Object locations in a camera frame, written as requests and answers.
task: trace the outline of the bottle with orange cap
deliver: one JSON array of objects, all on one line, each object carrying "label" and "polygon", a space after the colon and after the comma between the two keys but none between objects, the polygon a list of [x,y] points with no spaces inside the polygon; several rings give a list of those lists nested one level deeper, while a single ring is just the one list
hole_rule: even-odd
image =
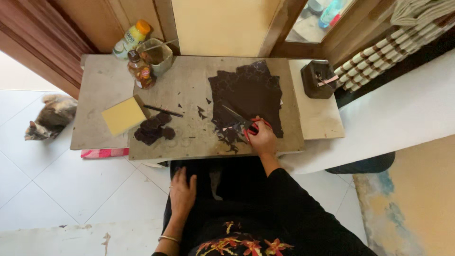
[{"label": "bottle with orange cap", "polygon": [[142,43],[150,30],[150,25],[145,20],[138,20],[136,24],[130,27],[125,33],[124,38],[116,43],[112,52],[119,59],[127,59],[128,52]]}]

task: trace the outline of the orange floral pattern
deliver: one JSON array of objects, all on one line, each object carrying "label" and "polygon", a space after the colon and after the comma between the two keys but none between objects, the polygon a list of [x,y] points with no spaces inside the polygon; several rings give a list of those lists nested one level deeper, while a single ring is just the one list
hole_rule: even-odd
[{"label": "orange floral pattern", "polygon": [[[234,221],[227,221],[223,223],[223,226],[226,226],[226,234],[229,234],[231,232],[231,228],[234,227],[239,227],[241,228],[240,223],[237,225],[234,224]],[[244,256],[263,256],[261,253],[261,245],[259,244],[260,241],[254,240],[253,236],[248,233],[241,233],[241,232],[233,232],[237,234],[238,236],[231,236],[231,237],[225,237],[213,241],[208,241],[205,243],[202,243],[198,250],[196,251],[195,256],[206,256],[209,252],[211,251],[217,251],[220,255],[224,255],[225,252],[227,252],[230,255],[233,256],[238,256],[238,253],[241,253],[239,250],[243,250],[243,248],[237,248],[237,246],[245,246],[247,249],[243,252]],[[239,236],[242,237],[247,237],[247,240],[244,239],[240,241],[238,238]],[[263,252],[267,254],[267,256],[283,256],[281,253],[282,250],[285,250],[286,248],[293,248],[294,246],[288,245],[286,243],[280,242],[280,240],[277,238],[273,241],[273,243],[267,241],[264,239],[264,242],[268,245],[268,248]]]},{"label": "orange floral pattern", "polygon": [[228,221],[228,222],[225,222],[223,225],[225,225],[225,226],[227,227],[227,229],[226,229],[226,234],[229,234],[232,225],[234,225],[234,222],[233,222],[233,221]]},{"label": "orange floral pattern", "polygon": [[260,251],[262,247],[259,245],[258,240],[254,239],[253,241],[243,240],[242,244],[248,247],[248,249],[246,249],[245,252],[243,252],[243,255],[249,255],[250,253],[252,253],[253,256],[262,256],[262,253]]},{"label": "orange floral pattern", "polygon": [[264,239],[264,242],[266,244],[268,244],[268,248],[265,250],[265,254],[267,254],[267,256],[270,256],[270,255],[276,255],[276,256],[283,256],[283,254],[280,252],[286,248],[293,248],[294,246],[291,246],[291,245],[288,245],[288,244],[285,244],[285,243],[282,243],[280,242],[280,240],[277,238],[273,241],[273,243],[267,241]]},{"label": "orange floral pattern", "polygon": [[199,254],[199,252],[201,252],[202,249],[205,249],[205,250],[208,249],[208,246],[210,246],[210,249],[208,251],[202,253],[201,256],[205,256],[207,253],[214,251],[214,250],[218,251],[221,255],[224,255],[224,252],[227,252],[230,255],[238,255],[237,253],[231,251],[230,249],[233,247],[234,248],[237,247],[238,243],[240,243],[240,242],[241,241],[237,240],[236,236],[235,237],[233,236],[233,237],[226,237],[226,238],[218,239],[216,241],[202,243],[196,252],[196,256]]}]

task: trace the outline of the red scissors handle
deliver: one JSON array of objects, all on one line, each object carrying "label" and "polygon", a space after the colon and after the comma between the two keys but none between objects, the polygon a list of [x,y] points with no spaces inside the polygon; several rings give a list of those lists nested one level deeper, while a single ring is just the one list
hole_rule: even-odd
[{"label": "red scissors handle", "polygon": [[[272,126],[267,121],[265,121],[262,118],[252,118],[251,121],[253,122],[252,126],[255,127],[256,130],[258,130],[258,131],[259,131],[259,126],[255,123],[257,121],[263,121],[265,125],[269,126],[270,129],[272,129]],[[247,138],[248,142],[251,144],[250,137],[248,136],[248,133],[252,134],[252,135],[257,135],[257,133],[255,133],[254,131],[250,130],[249,128],[243,129],[243,134]]]}]

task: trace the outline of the person's right hand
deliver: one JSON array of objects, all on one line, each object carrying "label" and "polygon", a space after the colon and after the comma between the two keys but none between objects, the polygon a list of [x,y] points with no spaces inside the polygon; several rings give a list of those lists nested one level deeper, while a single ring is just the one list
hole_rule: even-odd
[{"label": "person's right hand", "polygon": [[186,221],[191,208],[196,200],[196,175],[191,176],[190,184],[187,183],[187,168],[177,168],[171,180],[171,218]]},{"label": "person's right hand", "polygon": [[264,121],[257,121],[255,123],[259,127],[259,132],[256,135],[248,135],[251,145],[256,150],[259,157],[267,154],[274,156],[277,146],[277,137],[273,133],[273,130],[265,125]]}]

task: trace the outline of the water bottle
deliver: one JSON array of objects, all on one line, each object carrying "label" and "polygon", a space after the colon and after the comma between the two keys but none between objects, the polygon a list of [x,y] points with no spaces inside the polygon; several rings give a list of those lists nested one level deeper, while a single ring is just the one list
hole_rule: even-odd
[{"label": "water bottle", "polygon": [[328,27],[333,18],[340,12],[343,7],[343,0],[333,0],[322,13],[318,20],[318,25],[322,28]]}]

